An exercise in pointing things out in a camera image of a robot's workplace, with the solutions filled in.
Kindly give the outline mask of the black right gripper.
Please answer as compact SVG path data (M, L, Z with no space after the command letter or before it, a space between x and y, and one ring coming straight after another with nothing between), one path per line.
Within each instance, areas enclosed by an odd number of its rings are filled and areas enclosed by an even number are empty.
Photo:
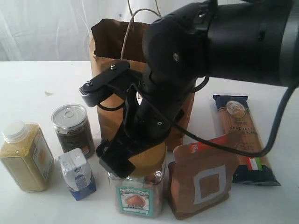
M141 80L128 89L123 124L111 141L103 140L96 148L99 164L119 178L130 176L135 165L129 158L167 137L195 82L183 74L178 78L156 77L145 68Z

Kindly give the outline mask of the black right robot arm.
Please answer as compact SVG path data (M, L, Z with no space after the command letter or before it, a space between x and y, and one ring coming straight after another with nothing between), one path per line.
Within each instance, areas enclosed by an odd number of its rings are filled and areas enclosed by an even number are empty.
M144 72L128 62L102 73L106 94L124 96L123 120L100 165L125 178L129 159L163 142L172 127L203 139L178 124L186 98L198 91L198 78L216 77L285 86L266 146L217 145L234 154L262 157L271 150L286 104L299 85L299 4L295 0L246 0L218 6L214 0L192 3L153 22L145 31Z

